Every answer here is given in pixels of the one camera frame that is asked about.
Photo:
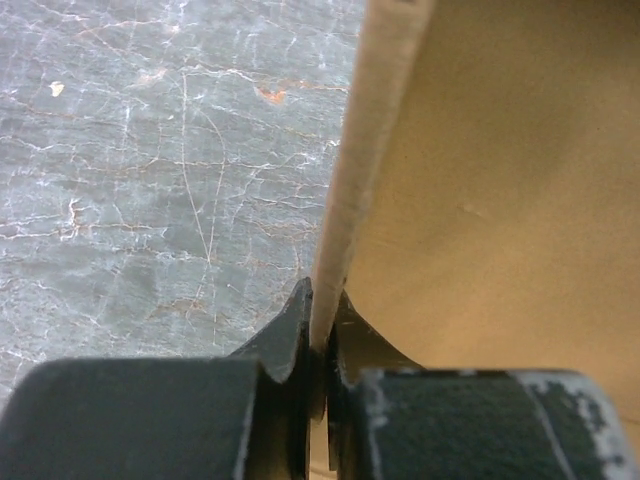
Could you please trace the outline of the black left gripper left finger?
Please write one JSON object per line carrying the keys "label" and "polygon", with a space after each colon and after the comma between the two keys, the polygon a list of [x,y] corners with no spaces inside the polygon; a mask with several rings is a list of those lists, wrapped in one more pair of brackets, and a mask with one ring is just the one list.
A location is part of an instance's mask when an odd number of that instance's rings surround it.
{"label": "black left gripper left finger", "polygon": [[67,358],[1,416],[5,479],[304,479],[311,286],[223,357]]}

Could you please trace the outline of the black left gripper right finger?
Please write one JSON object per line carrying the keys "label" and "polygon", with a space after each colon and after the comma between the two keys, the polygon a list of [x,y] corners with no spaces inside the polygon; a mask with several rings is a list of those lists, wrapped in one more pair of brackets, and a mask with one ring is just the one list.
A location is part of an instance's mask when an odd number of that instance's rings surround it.
{"label": "black left gripper right finger", "polygon": [[589,377],[425,368],[342,298],[327,360],[330,468],[341,479],[629,479],[633,449]]}

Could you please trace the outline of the cardboard sheet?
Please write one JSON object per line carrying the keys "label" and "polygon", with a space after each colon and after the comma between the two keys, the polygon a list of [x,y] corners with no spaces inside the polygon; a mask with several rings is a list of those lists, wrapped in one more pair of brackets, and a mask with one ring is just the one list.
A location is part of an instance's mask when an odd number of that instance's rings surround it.
{"label": "cardboard sheet", "polygon": [[370,1],[313,274],[434,369],[563,369],[639,475],[639,5]]}

